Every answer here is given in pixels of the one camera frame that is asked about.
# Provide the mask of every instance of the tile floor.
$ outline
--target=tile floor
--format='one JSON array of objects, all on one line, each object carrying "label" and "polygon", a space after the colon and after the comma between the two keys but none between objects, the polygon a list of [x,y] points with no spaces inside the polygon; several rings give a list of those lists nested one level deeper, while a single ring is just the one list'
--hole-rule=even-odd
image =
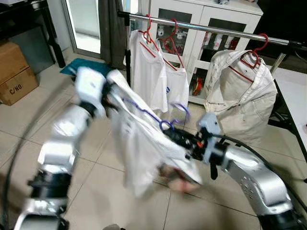
[{"label": "tile floor", "polygon": [[[69,63],[75,58],[88,58],[64,52]],[[59,73],[57,64],[38,74],[40,86],[13,106],[0,104],[0,183],[3,182],[14,146],[37,109],[68,76]],[[25,137],[25,144],[13,171],[10,191],[11,223],[29,194],[26,186],[36,172],[37,157],[50,132],[50,123],[62,109],[75,101],[72,85],[62,87],[51,106]],[[195,122],[204,113],[200,106],[189,105],[192,118],[184,129],[196,132]],[[287,130],[268,126],[263,141],[255,146],[307,203],[307,164],[295,137]],[[154,183],[142,199],[134,198],[123,186],[123,166],[116,157],[108,120],[96,120],[81,144],[79,159],[69,192],[70,205],[66,218],[72,230],[101,230],[117,223],[127,230],[260,230],[255,213],[240,187],[219,172],[216,181],[209,167],[200,165],[204,185],[191,194],[171,192]]]}]

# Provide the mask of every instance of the bottle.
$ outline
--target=bottle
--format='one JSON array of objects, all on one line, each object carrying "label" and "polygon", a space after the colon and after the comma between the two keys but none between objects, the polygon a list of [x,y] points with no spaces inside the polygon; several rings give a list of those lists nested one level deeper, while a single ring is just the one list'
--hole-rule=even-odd
[{"label": "bottle", "polygon": [[233,36],[228,36],[227,37],[227,40],[226,40],[226,42],[225,42],[225,48],[229,48],[229,46],[230,46],[230,43],[231,43],[231,41],[232,41],[232,39],[234,39],[235,37],[233,37]]},{"label": "bottle", "polygon": [[212,33],[206,32],[205,38],[204,38],[204,40],[203,40],[203,44],[204,44],[205,46],[207,46],[207,45],[209,44],[211,35],[212,35]]},{"label": "bottle", "polygon": [[215,40],[214,40],[214,46],[213,46],[213,49],[214,50],[218,50],[220,45],[221,45],[221,42],[222,42],[222,37],[223,35],[222,34],[218,34],[216,37],[215,37]]}]

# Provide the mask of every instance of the cardboard box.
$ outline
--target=cardboard box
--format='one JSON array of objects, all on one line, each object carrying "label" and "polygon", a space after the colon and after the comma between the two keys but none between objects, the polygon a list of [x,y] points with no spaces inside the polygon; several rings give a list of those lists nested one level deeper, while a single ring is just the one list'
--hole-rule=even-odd
[{"label": "cardboard box", "polygon": [[12,105],[35,89],[38,83],[28,67],[16,76],[0,85],[0,102]]},{"label": "cardboard box", "polygon": [[28,67],[18,45],[13,42],[0,43],[0,85]]}]

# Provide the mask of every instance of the wall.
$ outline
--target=wall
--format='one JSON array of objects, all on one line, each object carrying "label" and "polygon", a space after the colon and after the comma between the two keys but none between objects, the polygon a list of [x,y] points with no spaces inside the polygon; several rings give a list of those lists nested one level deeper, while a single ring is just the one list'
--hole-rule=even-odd
[{"label": "wall", "polygon": [[69,0],[77,33],[100,36],[96,0]]},{"label": "wall", "polygon": [[52,22],[58,36],[59,46],[62,50],[67,49],[71,46],[71,39],[64,16],[62,2],[61,0],[47,0],[47,2],[49,5]]}]

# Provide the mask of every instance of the black table leg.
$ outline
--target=black table leg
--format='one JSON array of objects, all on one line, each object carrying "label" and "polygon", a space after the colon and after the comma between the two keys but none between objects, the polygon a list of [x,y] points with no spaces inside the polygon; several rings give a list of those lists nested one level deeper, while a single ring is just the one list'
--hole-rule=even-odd
[{"label": "black table leg", "polygon": [[65,60],[62,54],[61,47],[58,45],[56,41],[56,33],[52,23],[51,15],[48,7],[44,7],[41,9],[41,13],[46,25],[46,29],[49,35],[48,43],[53,47],[54,54],[56,55],[56,59],[58,61],[59,67],[63,68],[66,66]]}]

